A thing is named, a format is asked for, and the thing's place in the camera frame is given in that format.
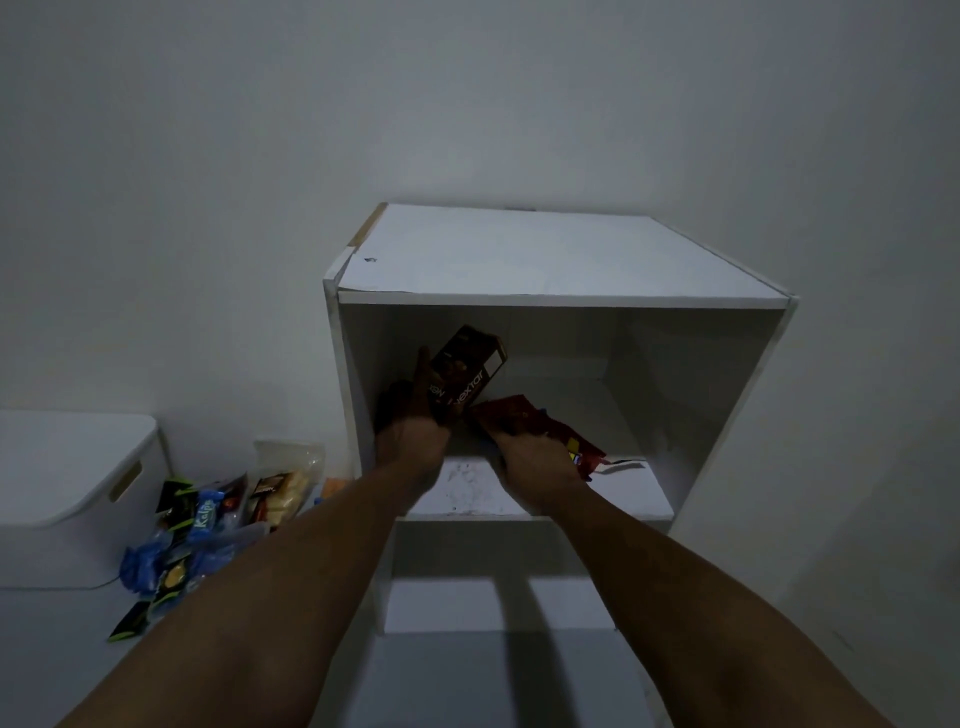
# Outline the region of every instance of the shelf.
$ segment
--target shelf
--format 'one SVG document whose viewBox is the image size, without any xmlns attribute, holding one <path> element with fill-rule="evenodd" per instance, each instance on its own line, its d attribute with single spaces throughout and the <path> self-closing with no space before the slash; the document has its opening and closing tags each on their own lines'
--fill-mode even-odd
<svg viewBox="0 0 960 728">
<path fill-rule="evenodd" d="M 576 429 L 611 459 L 640 456 L 636 440 L 598 379 L 497 376 L 484 399 L 522 394 L 535 406 Z M 458 425 L 436 484 L 410 509 L 407 521 L 531 520 L 503 489 L 496 446 Z M 590 482 L 601 496 L 645 521 L 670 521 L 673 509 L 649 467 L 595 474 Z"/>
<path fill-rule="evenodd" d="M 340 303 L 785 308 L 788 297 L 649 217 L 389 205 Z"/>
</svg>

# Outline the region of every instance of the blue wrapper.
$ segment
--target blue wrapper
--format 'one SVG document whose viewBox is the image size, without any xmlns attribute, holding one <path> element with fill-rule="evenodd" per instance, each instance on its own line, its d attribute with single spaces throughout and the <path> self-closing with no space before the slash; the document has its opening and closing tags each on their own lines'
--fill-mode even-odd
<svg viewBox="0 0 960 728">
<path fill-rule="evenodd" d="M 217 525 L 217 508 L 223 499 L 224 494 L 220 491 L 203 490 L 197 494 L 197 515 L 194 516 L 193 525 L 186 535 L 188 544 L 206 541 L 213 534 Z"/>
<path fill-rule="evenodd" d="M 163 561 L 163 552 L 169 544 L 151 541 L 137 548 L 127 548 L 120 563 L 120 583 L 136 595 L 152 596 Z"/>
</svg>

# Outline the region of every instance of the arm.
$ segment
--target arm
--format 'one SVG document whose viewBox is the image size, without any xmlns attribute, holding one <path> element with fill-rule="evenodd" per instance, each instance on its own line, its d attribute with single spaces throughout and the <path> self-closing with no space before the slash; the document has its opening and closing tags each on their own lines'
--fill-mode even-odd
<svg viewBox="0 0 960 728">
<path fill-rule="evenodd" d="M 890 728 L 786 617 L 597 495 L 563 445 L 484 427 L 511 490 L 573 544 L 677 728 Z"/>
<path fill-rule="evenodd" d="M 443 460 L 428 361 L 422 352 L 411 415 L 378 435 L 385 464 L 210 577 L 61 728 L 306 725 L 394 519 Z"/>
</svg>

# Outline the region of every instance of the red snack wrapper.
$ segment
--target red snack wrapper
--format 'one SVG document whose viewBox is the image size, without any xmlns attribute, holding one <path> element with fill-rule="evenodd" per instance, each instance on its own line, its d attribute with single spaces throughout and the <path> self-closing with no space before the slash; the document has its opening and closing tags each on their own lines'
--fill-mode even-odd
<svg viewBox="0 0 960 728">
<path fill-rule="evenodd" d="M 532 435 L 547 435 L 566 445 L 577 472 L 586 480 L 607 454 L 569 425 L 547 417 L 523 395 L 475 404 L 469 410 L 474 419 L 497 423 L 507 432 L 526 430 Z"/>
</svg>

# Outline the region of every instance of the hand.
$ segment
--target hand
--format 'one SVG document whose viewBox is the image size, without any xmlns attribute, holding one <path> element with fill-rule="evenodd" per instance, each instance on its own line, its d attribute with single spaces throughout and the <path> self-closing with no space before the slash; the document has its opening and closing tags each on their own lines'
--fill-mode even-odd
<svg viewBox="0 0 960 728">
<path fill-rule="evenodd" d="M 437 425 L 430 413 L 427 387 L 430 351 L 417 356 L 414 381 L 399 381 L 377 403 L 376 464 L 398 464 L 415 476 L 429 473 L 444 462 L 450 430 Z"/>
<path fill-rule="evenodd" d="M 478 422 L 493 437 L 507 463 L 509 490 L 539 513 L 548 515 L 555 498 L 589 487 L 558 440 L 522 429 L 510 434 L 499 423 L 480 418 Z"/>
</svg>

